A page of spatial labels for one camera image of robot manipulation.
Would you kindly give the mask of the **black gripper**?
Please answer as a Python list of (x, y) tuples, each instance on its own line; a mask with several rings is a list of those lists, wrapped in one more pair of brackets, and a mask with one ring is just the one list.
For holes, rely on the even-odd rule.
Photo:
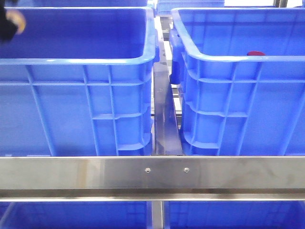
[(10, 42), (17, 32), (18, 27), (6, 17), (5, 1), (0, 1), (0, 42)]

